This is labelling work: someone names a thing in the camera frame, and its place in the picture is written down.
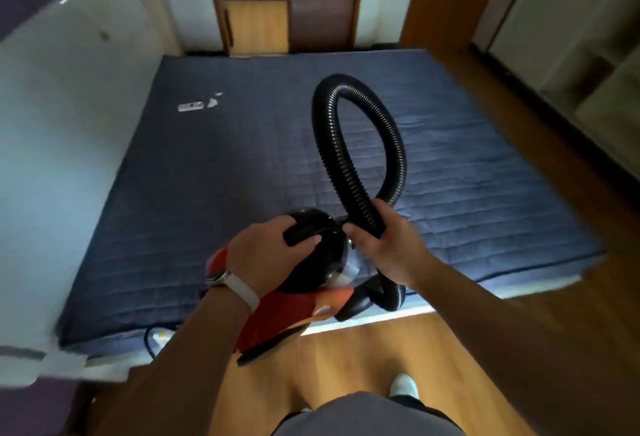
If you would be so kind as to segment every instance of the blue mattress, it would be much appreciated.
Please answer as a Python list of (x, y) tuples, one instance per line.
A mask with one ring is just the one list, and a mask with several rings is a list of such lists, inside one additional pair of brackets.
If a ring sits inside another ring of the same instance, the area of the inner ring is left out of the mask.
[[(137, 350), (146, 327), (183, 321), (207, 257), (252, 222), (301, 206), (344, 213), (310, 121), (314, 89), (332, 73), (359, 78), (395, 118), (408, 159), (396, 209), (437, 257), (508, 286), (575, 275), (602, 254), (425, 51), (165, 57), (60, 319), (64, 350)], [(215, 107), (177, 110), (210, 98)], [(341, 101), (339, 113), (374, 195), (385, 174), (381, 141), (355, 106)]]

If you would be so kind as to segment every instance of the gray shirt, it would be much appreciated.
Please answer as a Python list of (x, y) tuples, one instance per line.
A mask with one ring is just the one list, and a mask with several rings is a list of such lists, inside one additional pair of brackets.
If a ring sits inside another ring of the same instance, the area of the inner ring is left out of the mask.
[(464, 436), (450, 421), (356, 392), (285, 421), (274, 436)]

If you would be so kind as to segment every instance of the forearm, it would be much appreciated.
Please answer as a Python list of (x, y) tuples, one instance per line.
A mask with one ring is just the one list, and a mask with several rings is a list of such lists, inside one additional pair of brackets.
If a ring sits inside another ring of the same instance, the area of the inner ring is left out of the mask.
[(548, 330), (436, 260), (417, 278), (416, 291), (534, 429), (636, 433), (640, 391), (617, 361)]
[(225, 287), (207, 294), (98, 427), (97, 436), (204, 435), (237, 336), (250, 314)]

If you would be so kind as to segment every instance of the quilted fabric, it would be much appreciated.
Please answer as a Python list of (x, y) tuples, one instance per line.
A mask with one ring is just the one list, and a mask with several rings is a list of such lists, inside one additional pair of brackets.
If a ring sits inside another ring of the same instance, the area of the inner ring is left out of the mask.
[[(408, 157), (396, 209), (443, 261), (474, 280), (508, 281), (545, 266), (558, 275), (558, 266), (600, 253), (545, 179), (424, 51), (165, 57), (68, 298), (63, 348), (139, 348), (145, 327), (187, 317), (205, 260), (246, 225), (301, 206), (344, 213), (310, 122), (314, 89), (332, 73), (359, 78), (395, 118)], [(214, 107), (177, 110), (211, 98)], [(350, 103), (341, 101), (339, 114), (373, 196), (385, 174), (380, 138)]]

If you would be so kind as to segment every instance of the foot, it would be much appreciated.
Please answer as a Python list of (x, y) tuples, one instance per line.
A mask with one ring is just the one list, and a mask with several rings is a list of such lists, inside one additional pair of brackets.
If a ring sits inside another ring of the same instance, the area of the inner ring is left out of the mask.
[(414, 399), (420, 399), (418, 395), (418, 386), (408, 374), (398, 374), (391, 383), (391, 391), (389, 397), (393, 396), (411, 396)]

